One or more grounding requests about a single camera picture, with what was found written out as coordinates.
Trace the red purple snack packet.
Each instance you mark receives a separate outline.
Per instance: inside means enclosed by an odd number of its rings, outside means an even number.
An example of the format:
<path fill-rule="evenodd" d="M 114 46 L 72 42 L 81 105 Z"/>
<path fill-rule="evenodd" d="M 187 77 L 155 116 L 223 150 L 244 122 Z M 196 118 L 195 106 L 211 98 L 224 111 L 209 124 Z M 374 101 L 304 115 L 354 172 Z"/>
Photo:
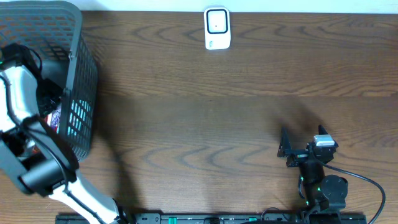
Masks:
<path fill-rule="evenodd" d="M 62 107 L 58 105 L 57 108 L 47 115 L 47 124 L 56 132 L 59 133 L 60 117 L 61 117 Z"/>

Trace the teal tissue pack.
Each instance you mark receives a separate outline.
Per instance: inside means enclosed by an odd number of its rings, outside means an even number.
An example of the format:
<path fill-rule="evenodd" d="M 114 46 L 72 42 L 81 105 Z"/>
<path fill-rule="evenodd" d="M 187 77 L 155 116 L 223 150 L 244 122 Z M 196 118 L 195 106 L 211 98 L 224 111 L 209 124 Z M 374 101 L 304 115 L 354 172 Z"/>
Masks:
<path fill-rule="evenodd" d="M 84 100 L 72 100 L 67 135 L 78 140 L 88 138 L 91 124 L 91 105 Z"/>

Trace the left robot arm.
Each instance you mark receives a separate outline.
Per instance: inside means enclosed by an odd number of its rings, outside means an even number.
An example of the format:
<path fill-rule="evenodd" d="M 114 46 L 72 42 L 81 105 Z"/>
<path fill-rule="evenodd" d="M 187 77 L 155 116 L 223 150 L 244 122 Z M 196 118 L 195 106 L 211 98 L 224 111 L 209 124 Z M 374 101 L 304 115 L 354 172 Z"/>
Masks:
<path fill-rule="evenodd" d="M 132 223 L 80 172 L 69 143 L 44 120 L 63 90 L 42 76 L 42 59 L 13 43 L 1 48 L 1 170 L 23 193 L 64 203 L 89 223 Z"/>

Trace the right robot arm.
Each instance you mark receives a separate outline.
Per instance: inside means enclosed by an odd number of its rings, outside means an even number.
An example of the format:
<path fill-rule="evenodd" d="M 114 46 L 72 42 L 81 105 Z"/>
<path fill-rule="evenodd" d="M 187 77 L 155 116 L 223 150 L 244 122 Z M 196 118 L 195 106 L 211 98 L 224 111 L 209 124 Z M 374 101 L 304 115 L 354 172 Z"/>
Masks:
<path fill-rule="evenodd" d="M 286 128 L 281 129 L 279 158 L 286 158 L 287 167 L 298 167 L 298 191 L 307 208 L 300 212 L 303 223 L 340 223 L 340 210 L 346 206 L 348 181 L 337 175 L 326 175 L 325 165 L 334 159 L 338 143 L 322 125 L 305 149 L 293 149 Z"/>

